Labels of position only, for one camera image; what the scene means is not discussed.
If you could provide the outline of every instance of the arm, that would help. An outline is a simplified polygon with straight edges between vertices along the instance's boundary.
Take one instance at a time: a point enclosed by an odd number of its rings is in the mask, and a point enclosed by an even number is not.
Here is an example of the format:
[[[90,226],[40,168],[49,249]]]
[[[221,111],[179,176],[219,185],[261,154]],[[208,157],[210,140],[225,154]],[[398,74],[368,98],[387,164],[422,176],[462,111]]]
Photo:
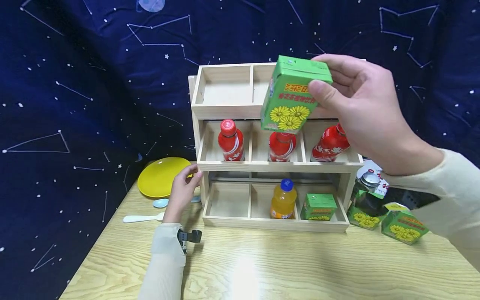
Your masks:
[[[328,64],[334,83],[313,80],[309,91],[338,116],[350,145],[381,166],[391,186],[437,195],[439,201],[413,213],[480,271],[480,170],[458,153],[432,147],[410,129],[389,70],[351,56],[313,59]]]
[[[179,300],[186,255],[177,238],[182,229],[180,219],[183,211],[200,184],[202,173],[197,165],[183,169],[174,179],[172,192],[162,224],[155,229],[152,242],[152,258],[144,282],[140,288],[139,300]]]
[[[440,200],[413,211],[433,233],[446,237],[480,271],[480,170],[449,150],[433,169],[411,176],[384,175],[391,186],[427,192]]]

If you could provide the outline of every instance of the wooden shelf compartment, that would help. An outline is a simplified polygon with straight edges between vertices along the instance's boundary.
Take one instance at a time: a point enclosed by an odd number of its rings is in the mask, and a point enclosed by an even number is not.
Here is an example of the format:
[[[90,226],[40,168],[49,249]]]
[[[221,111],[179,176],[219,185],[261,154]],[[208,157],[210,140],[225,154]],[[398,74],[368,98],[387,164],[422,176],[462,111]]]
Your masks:
[[[259,119],[275,63],[200,66],[192,96],[198,120]],[[310,119],[333,118],[317,108]]]
[[[333,186],[298,184],[295,219],[270,219],[270,203],[276,183],[212,182],[204,205],[207,226],[275,229],[316,232],[345,232],[349,226],[341,199]],[[335,215],[330,221],[301,220],[300,212],[307,193],[332,193],[336,199]]]
[[[330,120],[308,120],[297,135],[297,147],[288,162],[269,162],[269,137],[271,131],[260,129],[257,120],[236,121],[243,133],[245,161],[224,161],[223,151],[218,145],[220,121],[204,121],[200,129],[200,146],[197,164],[205,171],[256,171],[256,172],[356,172],[362,165],[362,157],[353,149],[341,153],[334,162],[310,162],[311,150],[319,141],[323,131],[336,124]]]

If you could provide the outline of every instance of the orange juice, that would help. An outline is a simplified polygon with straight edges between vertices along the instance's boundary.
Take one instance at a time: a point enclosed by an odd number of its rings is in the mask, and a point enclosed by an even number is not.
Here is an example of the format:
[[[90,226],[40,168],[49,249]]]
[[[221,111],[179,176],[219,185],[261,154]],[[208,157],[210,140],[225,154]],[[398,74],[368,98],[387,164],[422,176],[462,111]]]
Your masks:
[[[294,219],[295,200],[297,191],[290,179],[283,179],[273,191],[270,217],[272,219]]]

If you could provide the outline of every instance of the hand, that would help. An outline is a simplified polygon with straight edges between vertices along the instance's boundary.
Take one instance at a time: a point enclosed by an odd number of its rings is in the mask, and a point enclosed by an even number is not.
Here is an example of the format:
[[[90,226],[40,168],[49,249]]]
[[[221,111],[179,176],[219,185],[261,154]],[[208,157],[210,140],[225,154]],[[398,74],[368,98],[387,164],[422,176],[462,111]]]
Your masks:
[[[389,175],[413,175],[439,165],[443,153],[420,139],[403,118],[392,73],[351,56],[323,54],[334,83],[313,80],[311,95],[337,115],[350,145]]]
[[[200,185],[202,172],[197,172],[197,165],[189,165],[175,176],[168,206],[163,216],[163,223],[180,223],[181,215],[192,200],[193,191]]]

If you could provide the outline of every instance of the left hand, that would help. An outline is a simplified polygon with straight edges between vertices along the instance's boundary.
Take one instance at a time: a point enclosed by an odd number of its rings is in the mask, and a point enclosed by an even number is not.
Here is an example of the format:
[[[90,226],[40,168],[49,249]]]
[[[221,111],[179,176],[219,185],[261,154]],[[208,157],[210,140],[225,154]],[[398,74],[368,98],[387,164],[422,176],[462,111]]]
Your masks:
[[[175,176],[163,223],[180,223],[181,215],[192,200],[195,188],[200,185],[202,175],[203,173],[197,170],[197,164],[193,164]]]

